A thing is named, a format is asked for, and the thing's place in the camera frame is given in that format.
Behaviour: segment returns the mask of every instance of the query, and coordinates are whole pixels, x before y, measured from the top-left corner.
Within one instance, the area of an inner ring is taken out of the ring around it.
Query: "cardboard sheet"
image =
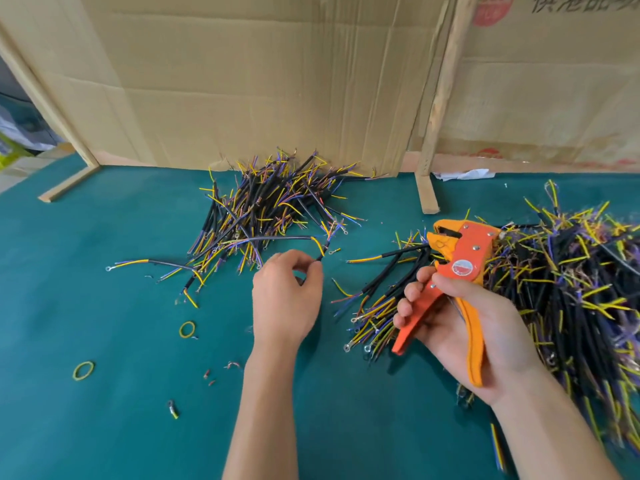
[[[639,6],[480,0],[437,152],[640,171]]]
[[[0,23],[100,163],[280,145],[394,174],[448,1],[0,0]]]

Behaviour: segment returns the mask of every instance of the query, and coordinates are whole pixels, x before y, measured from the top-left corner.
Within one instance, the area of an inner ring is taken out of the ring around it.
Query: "orange wire stripper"
[[[448,278],[483,284],[484,265],[491,258],[493,240],[500,229],[472,221],[441,219],[433,225],[436,233],[428,232],[427,240],[431,249],[442,253],[446,264],[436,263],[438,272]],[[429,281],[420,297],[412,303],[413,313],[398,332],[393,352],[404,354],[420,322],[444,293]],[[484,337],[478,311],[461,298],[454,298],[458,311],[464,318],[469,335],[467,370],[471,384],[482,386],[482,363],[484,359]]]

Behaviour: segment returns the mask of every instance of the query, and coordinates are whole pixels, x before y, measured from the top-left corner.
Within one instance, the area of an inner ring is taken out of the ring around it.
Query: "green table mat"
[[[0,195],[0,478],[7,480],[179,480],[219,478],[233,431],[242,371],[253,336],[251,273],[229,261],[213,275],[196,310],[175,300],[185,276],[149,264],[110,273],[133,258],[180,260],[209,207],[204,171],[105,168],[59,201],[37,196],[80,170],[77,155],[52,164]],[[395,231],[460,219],[467,209],[489,223],[535,222],[522,197],[546,204],[548,175],[434,182],[442,212],[420,211],[412,175],[345,184],[335,206],[367,219],[349,224],[324,261],[319,323],[296,366],[294,407],[302,479],[499,479],[488,409],[455,405],[455,381],[420,344],[402,358],[368,366],[362,350],[342,351],[350,323],[333,318],[334,277],[356,290],[383,262],[347,258],[394,247]],[[216,174],[221,188],[233,173]],[[640,178],[557,175],[565,209],[611,200],[610,212],[638,221]],[[320,234],[313,227],[311,232]],[[278,242],[266,256],[292,244]],[[295,242],[315,254],[313,243]],[[197,323],[199,340],[181,339]],[[95,362],[82,382],[71,375]],[[216,383],[203,374],[211,369]],[[166,403],[180,410],[174,420]],[[610,454],[626,478],[640,479],[630,452]]]

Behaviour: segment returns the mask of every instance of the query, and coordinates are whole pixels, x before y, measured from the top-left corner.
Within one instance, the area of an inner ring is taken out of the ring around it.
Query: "rubber band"
[[[89,370],[83,375],[83,376],[78,376],[78,372],[80,372],[80,369],[82,367],[84,367],[85,365],[89,366]],[[75,381],[82,381],[84,379],[87,379],[87,377],[89,377],[91,375],[91,373],[93,372],[93,368],[94,368],[95,364],[93,362],[91,362],[90,360],[87,360],[83,363],[80,363],[76,366],[76,368],[74,369],[74,373],[72,375],[73,379]]]
[[[185,335],[182,332],[186,325],[191,325],[191,332],[188,335]],[[192,322],[192,321],[188,321],[188,322],[183,323],[181,325],[181,327],[180,327],[180,330],[178,331],[178,333],[180,333],[181,338],[183,338],[183,339],[190,338],[195,332],[196,332],[196,324],[194,322]]]

